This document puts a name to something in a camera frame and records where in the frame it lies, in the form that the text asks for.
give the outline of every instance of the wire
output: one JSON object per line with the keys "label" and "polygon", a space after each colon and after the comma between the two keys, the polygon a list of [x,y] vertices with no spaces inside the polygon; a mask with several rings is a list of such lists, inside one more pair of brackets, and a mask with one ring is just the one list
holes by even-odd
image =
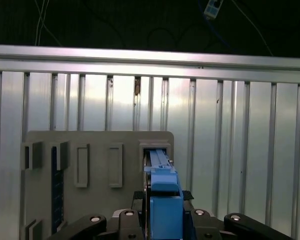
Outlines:
{"label": "wire", "polygon": [[209,26],[211,32],[213,32],[214,35],[216,35],[216,37],[227,47],[229,48],[232,52],[236,53],[237,51],[235,49],[233,49],[229,43],[227,43],[222,36],[215,30],[214,26],[209,22],[209,20],[207,19],[205,12],[202,9],[202,6],[200,4],[200,0],[198,0],[198,6],[199,6],[199,10],[203,16],[204,21],[206,22],[206,24]]}
{"label": "wire", "polygon": [[[47,9],[48,9],[49,2],[50,2],[50,0],[48,0],[48,2],[46,3],[46,6],[45,6],[45,10],[44,10],[44,14],[43,14],[43,22],[45,22],[45,20],[46,20],[46,14],[47,14]],[[41,32],[42,32],[43,27],[44,26],[41,25],[41,28],[40,28],[40,31],[39,31],[38,46],[40,46]]]}
{"label": "wire", "polygon": [[250,18],[244,13],[244,11],[241,10],[241,8],[237,5],[235,0],[231,0],[231,2],[233,2],[233,4],[236,6],[236,8],[243,14],[243,16],[245,16],[245,18],[251,23],[251,25],[255,28],[255,30],[258,32],[258,34],[260,35],[264,45],[266,46],[266,48],[268,49],[269,53],[271,54],[271,56],[274,56],[274,54],[272,53],[270,47],[268,46],[264,36],[262,35],[262,33],[260,32],[260,30],[257,28],[257,26],[254,24],[253,21],[250,20]]}
{"label": "wire", "polygon": [[45,22],[44,22],[44,20],[43,20],[43,18],[42,18],[42,15],[41,15],[40,8],[39,8],[39,5],[38,5],[37,0],[34,0],[34,2],[35,2],[35,5],[36,5],[37,10],[38,10],[38,12],[39,12],[39,17],[40,17],[40,20],[41,20],[41,22],[42,22],[42,25],[43,25],[44,29],[47,31],[48,34],[51,35],[51,37],[56,41],[56,43],[57,43],[60,47],[62,47],[62,45],[61,45],[61,43],[59,42],[59,40],[55,37],[55,35],[54,35],[54,34],[47,28],[47,26],[45,25]]}
{"label": "wire", "polygon": [[173,35],[173,33],[171,31],[169,31],[168,29],[164,28],[164,27],[157,27],[152,29],[148,35],[146,36],[146,47],[149,48],[150,47],[150,37],[152,36],[152,34],[154,34],[154,32],[156,31],[165,31],[166,33],[169,34],[169,36],[172,38],[173,40],[173,44],[174,44],[174,48],[176,49],[178,47],[178,41],[176,40],[175,36]]}
{"label": "wire", "polygon": [[[202,28],[202,29],[204,29],[204,31],[207,30],[207,27],[206,27],[205,25],[203,25],[203,24],[200,24],[200,23],[194,23],[194,24],[191,24],[191,25],[187,26],[187,27],[182,31],[182,33],[180,34],[179,38],[178,38],[177,41],[176,41],[177,47],[179,46],[179,44],[180,44],[182,38],[183,38],[183,37],[186,35],[186,33],[187,33],[191,28],[193,28],[193,27],[199,27],[199,28]],[[210,44],[210,40],[211,40],[211,34],[210,34],[209,31],[208,31],[208,33],[209,33],[209,43],[208,43],[208,45],[209,45],[209,44]]]}
{"label": "wire", "polygon": [[238,3],[240,3],[241,5],[243,5],[250,13],[250,15],[254,18],[255,22],[262,27],[265,30],[269,30],[269,31],[276,31],[276,32],[290,32],[290,31],[295,31],[296,29],[300,28],[300,19],[298,21],[298,23],[295,26],[292,26],[290,28],[278,28],[278,27],[271,27],[268,26],[264,23],[262,23],[259,18],[257,17],[257,15],[254,13],[254,11],[243,1],[243,0],[237,0]]}
{"label": "wire", "polygon": [[[40,11],[40,14],[42,15],[42,12],[44,11],[44,5],[45,5],[45,1],[46,0],[43,0],[43,3],[42,3],[42,7],[41,7],[41,11]],[[40,25],[40,17],[38,19],[38,23],[36,25],[36,31],[35,31],[35,42],[34,42],[34,45],[36,46],[37,45],[37,42],[38,42],[38,31],[39,31],[39,25]]]}
{"label": "wire", "polygon": [[83,5],[85,6],[85,8],[88,10],[88,12],[94,17],[94,19],[96,19],[99,22],[102,22],[106,25],[108,25],[114,32],[115,34],[119,37],[122,47],[125,49],[126,48],[126,43],[123,39],[123,37],[121,36],[121,34],[119,33],[119,31],[115,28],[115,26],[113,24],[111,24],[110,22],[104,20],[103,18],[99,17],[86,3],[86,0],[81,0],[81,2],[83,3]]}

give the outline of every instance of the corrugated metal wall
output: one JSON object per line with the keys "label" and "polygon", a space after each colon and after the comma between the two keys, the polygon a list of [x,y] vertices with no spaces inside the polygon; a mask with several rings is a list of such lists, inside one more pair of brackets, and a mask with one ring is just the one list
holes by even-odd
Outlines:
{"label": "corrugated metal wall", "polygon": [[0,72],[0,239],[16,239],[23,219],[31,130],[171,131],[195,207],[300,239],[300,85]]}

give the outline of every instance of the gray mounting board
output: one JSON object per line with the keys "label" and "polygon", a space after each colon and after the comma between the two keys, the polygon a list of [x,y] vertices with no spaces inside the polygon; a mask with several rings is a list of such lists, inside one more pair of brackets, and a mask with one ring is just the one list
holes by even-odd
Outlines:
{"label": "gray mounting board", "polygon": [[46,239],[53,232],[53,168],[63,174],[58,231],[88,214],[109,219],[130,208],[134,191],[144,189],[144,149],[166,149],[173,160],[173,147],[173,134],[163,131],[28,132],[21,144],[26,221],[21,239]]}

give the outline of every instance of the metal screw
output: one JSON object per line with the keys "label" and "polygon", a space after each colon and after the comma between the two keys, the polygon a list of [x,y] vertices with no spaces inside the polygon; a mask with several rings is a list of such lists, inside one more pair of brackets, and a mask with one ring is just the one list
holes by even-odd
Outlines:
{"label": "metal screw", "polygon": [[132,216],[133,214],[134,214],[133,211],[126,211],[126,212],[125,212],[125,215],[127,215],[127,216]]}
{"label": "metal screw", "polygon": [[239,221],[239,220],[240,220],[240,217],[237,216],[237,215],[232,215],[232,216],[231,216],[231,219],[232,219],[232,220],[235,220],[235,221]]}
{"label": "metal screw", "polygon": [[203,214],[205,214],[205,212],[202,211],[202,210],[196,210],[195,213],[198,214],[198,215],[203,215]]}
{"label": "metal screw", "polygon": [[90,221],[93,222],[93,223],[95,223],[95,222],[100,221],[100,218],[97,217],[97,216],[94,216],[94,217],[92,217],[92,218],[90,219]]}

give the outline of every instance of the rectangular slot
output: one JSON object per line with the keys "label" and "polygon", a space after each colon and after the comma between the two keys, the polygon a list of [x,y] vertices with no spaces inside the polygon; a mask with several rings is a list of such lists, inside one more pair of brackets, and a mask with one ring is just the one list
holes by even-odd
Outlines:
{"label": "rectangular slot", "polygon": [[28,146],[25,146],[24,147],[24,167],[25,169],[28,169],[29,168],[29,147]]}
{"label": "rectangular slot", "polygon": [[54,142],[51,147],[56,148],[56,169],[64,170],[68,167],[68,142]]}
{"label": "rectangular slot", "polygon": [[108,149],[108,184],[110,188],[123,185],[123,144],[113,143]]}
{"label": "rectangular slot", "polygon": [[29,240],[42,240],[42,221],[36,221],[29,227]]}
{"label": "rectangular slot", "polygon": [[64,171],[58,170],[58,148],[51,148],[51,233],[64,221]]}
{"label": "rectangular slot", "polygon": [[77,188],[87,188],[89,182],[89,145],[77,145],[75,148],[74,185]]}
{"label": "rectangular slot", "polygon": [[21,144],[22,169],[33,170],[42,166],[42,142],[26,142]]}

